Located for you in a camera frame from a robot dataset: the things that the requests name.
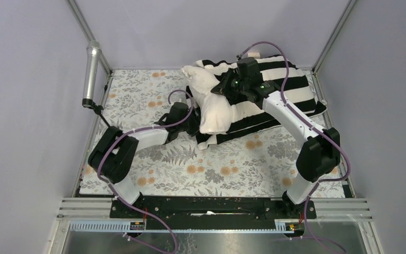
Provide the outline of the white pillow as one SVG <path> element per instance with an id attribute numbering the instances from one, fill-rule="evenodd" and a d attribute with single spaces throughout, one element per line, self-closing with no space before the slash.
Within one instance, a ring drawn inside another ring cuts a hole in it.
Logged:
<path id="1" fill-rule="evenodd" d="M 211 72 L 194 66 L 183 66 L 183 74 L 189 79 L 189 88 L 200 108 L 199 131 L 202 134 L 222 134 L 232 123 L 232 108 L 223 95 L 214 94 L 212 88 L 219 81 Z"/>

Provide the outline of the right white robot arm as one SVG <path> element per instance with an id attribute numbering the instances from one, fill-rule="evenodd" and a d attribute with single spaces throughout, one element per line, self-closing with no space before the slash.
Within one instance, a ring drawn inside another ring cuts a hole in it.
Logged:
<path id="1" fill-rule="evenodd" d="M 317 188 L 319 180 L 340 163 L 340 135 L 335 128 L 324 129 L 298 109 L 285 95 L 290 76 L 287 60 L 283 81 L 278 84 L 269 70 L 261 70 L 258 60 L 247 57 L 229 68 L 211 92 L 226 98 L 246 98 L 274 117 L 301 147 L 296 160 L 298 175 L 283 194 L 282 211 L 290 218 L 303 211 L 302 203 Z"/>

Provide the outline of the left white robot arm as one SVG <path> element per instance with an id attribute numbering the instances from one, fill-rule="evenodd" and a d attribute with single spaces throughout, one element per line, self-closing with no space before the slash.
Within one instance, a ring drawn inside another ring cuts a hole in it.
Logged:
<path id="1" fill-rule="evenodd" d="M 88 157 L 88 165 L 100 180 L 107 183 L 116 197 L 124 200 L 123 211 L 129 217 L 142 213 L 138 198 L 141 191 L 129 176 L 135 154 L 146 148 L 162 146 L 175 140 L 181 132 L 191 134 L 198 123 L 186 103 L 175 102 L 152 126 L 123 132 L 116 126 L 106 129 Z"/>

